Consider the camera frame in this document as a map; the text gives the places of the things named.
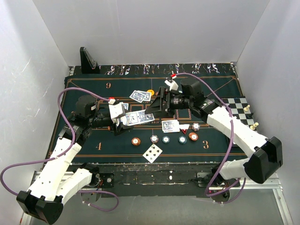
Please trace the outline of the orange chips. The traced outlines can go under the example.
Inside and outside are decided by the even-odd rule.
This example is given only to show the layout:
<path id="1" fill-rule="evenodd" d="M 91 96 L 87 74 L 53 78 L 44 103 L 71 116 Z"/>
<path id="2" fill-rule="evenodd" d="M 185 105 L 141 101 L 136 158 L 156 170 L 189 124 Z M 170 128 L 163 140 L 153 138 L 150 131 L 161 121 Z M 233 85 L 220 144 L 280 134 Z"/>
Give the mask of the orange chips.
<path id="1" fill-rule="evenodd" d="M 189 133 L 188 137 L 192 141 L 197 141 L 198 140 L 198 135 L 194 132 Z"/>

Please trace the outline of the six of spades card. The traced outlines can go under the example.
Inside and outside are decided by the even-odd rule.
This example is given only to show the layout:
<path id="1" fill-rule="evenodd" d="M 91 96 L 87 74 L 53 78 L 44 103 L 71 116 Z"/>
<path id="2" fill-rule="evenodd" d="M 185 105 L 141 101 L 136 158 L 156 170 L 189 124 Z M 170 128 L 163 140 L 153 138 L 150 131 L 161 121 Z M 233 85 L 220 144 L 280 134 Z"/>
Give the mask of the six of spades card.
<path id="1" fill-rule="evenodd" d="M 152 144 L 143 154 L 143 157 L 150 163 L 153 163 L 159 155 L 162 153 L 162 150 L 155 144 Z"/>

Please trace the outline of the green chips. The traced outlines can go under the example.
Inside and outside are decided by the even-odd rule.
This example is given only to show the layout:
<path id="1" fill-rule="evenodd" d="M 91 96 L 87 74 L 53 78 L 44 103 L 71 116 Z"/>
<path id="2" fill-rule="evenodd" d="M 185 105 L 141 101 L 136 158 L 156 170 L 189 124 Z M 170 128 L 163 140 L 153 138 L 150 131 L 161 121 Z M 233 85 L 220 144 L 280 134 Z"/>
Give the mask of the green chips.
<path id="1" fill-rule="evenodd" d="M 186 139 L 186 137 L 184 137 L 184 136 L 180 136 L 180 137 L 178 138 L 178 141 L 179 141 L 179 143 L 181 143 L 181 144 L 185 144 L 185 143 L 187 142 L 187 139 Z"/>

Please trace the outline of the blue playing card deck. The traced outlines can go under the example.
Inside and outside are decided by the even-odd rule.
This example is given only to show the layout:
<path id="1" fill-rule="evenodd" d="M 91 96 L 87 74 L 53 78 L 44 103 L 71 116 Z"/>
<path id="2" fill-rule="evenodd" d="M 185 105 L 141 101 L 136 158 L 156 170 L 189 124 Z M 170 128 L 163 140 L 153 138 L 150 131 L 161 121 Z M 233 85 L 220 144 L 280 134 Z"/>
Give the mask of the blue playing card deck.
<path id="1" fill-rule="evenodd" d="M 127 112 L 123 117 L 120 118 L 120 121 L 125 126 L 134 126 L 139 124 L 145 124 L 155 120 L 155 117 L 152 113 L 145 113 L 145 110 Z"/>

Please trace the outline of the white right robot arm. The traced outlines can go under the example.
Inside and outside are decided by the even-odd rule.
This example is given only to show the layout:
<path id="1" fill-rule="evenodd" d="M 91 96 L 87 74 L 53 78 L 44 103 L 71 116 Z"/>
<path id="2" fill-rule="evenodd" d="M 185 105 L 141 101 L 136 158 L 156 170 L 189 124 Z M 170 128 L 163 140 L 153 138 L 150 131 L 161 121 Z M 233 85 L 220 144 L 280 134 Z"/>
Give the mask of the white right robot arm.
<path id="1" fill-rule="evenodd" d="M 283 165 L 282 143 L 276 138 L 267 138 L 241 120 L 233 117 L 229 107 L 220 98 L 208 99 L 195 78 L 182 79 L 182 91 L 177 83 L 166 79 L 169 88 L 160 87 L 158 96 L 146 109 L 146 114 L 155 117 L 172 117 L 177 109 L 189 109 L 197 118 L 222 132 L 246 154 L 246 159 L 226 161 L 212 174 L 213 183 L 225 185 L 230 179 L 250 178 L 263 184 Z"/>

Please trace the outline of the orange poker chip stack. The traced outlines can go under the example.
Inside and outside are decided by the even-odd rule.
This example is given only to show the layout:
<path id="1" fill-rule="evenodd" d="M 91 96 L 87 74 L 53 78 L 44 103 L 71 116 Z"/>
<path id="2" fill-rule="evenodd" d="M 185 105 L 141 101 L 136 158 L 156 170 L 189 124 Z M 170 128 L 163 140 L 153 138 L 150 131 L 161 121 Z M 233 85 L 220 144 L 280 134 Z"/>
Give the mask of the orange poker chip stack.
<path id="1" fill-rule="evenodd" d="M 137 137 L 133 138 L 131 143 L 134 145 L 134 146 L 139 146 L 140 143 L 141 143 L 141 140 Z"/>

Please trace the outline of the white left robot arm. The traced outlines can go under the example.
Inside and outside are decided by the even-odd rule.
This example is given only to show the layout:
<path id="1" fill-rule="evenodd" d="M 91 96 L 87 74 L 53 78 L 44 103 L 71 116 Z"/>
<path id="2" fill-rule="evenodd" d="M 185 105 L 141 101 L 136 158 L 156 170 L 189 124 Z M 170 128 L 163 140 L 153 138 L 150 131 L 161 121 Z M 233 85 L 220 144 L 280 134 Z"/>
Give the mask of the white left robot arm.
<path id="1" fill-rule="evenodd" d="M 17 195 L 16 200 L 24 213 L 52 225 L 60 217 L 64 204 L 80 189 L 99 185 L 99 169 L 88 163 L 76 169 L 65 181 L 62 178 L 93 128 L 110 127 L 115 133 L 122 130 L 119 119 L 127 113 L 124 105 L 110 99 L 104 109 L 104 113 L 99 111 L 92 96 L 79 97 L 75 111 L 59 134 L 50 160 L 28 190 Z"/>

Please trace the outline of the green poker chip stack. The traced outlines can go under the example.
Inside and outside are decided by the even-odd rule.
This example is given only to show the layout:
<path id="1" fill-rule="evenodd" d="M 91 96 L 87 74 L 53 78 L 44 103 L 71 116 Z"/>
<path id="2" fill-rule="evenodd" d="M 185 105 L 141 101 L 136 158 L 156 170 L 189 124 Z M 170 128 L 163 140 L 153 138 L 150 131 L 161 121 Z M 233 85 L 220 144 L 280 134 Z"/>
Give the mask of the green poker chip stack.
<path id="1" fill-rule="evenodd" d="M 162 141 L 163 141 L 163 143 L 169 143 L 170 138 L 169 138 L 168 136 L 164 136 L 164 137 L 162 138 Z"/>

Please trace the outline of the pink chips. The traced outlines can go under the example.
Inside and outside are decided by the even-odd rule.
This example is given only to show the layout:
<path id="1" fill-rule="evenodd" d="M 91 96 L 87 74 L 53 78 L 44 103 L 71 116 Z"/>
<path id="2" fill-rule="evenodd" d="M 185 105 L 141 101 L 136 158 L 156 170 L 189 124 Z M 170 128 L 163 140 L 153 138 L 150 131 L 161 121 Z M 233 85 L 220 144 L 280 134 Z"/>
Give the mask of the pink chips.
<path id="1" fill-rule="evenodd" d="M 199 131 L 199 129 L 200 129 L 200 124 L 199 124 L 199 123 L 193 123 L 193 124 L 192 124 L 192 129 L 193 129 L 194 131 Z"/>

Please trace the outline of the blue backed playing card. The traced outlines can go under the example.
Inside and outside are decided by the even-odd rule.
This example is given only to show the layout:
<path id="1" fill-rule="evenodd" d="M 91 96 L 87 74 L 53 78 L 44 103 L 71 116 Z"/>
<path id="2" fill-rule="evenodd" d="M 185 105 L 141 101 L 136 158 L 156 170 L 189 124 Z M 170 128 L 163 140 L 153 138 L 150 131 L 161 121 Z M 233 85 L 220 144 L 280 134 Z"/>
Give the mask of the blue backed playing card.
<path id="1" fill-rule="evenodd" d="M 132 92 L 132 94 L 129 96 L 130 99 L 132 99 L 138 103 L 142 103 L 146 97 L 147 96 L 145 94 L 142 94 L 136 90 L 134 90 Z"/>

